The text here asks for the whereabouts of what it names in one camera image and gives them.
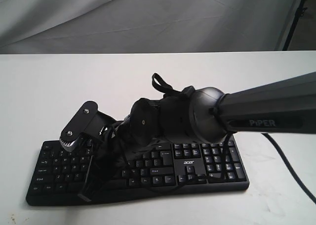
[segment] keyboard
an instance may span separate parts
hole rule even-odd
[[[225,177],[220,179],[222,149],[222,143],[158,144],[152,151],[129,161],[129,168],[119,171],[91,202],[85,202],[77,193],[85,180],[92,149],[87,145],[79,152],[69,153],[59,141],[45,141],[26,201],[31,206],[69,206],[246,190],[249,180],[234,137],[229,140],[225,156]],[[178,185],[183,186],[170,192]]]

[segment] table surface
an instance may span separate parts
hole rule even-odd
[[[42,142],[58,139],[87,100],[123,119],[140,97],[162,97],[151,86],[153,72],[178,90],[193,85],[236,92],[315,70],[316,51],[0,55],[0,224],[316,224],[316,206],[258,133],[236,134],[250,180],[245,192],[82,207],[30,207],[25,202]],[[273,137],[316,194],[316,135]]]

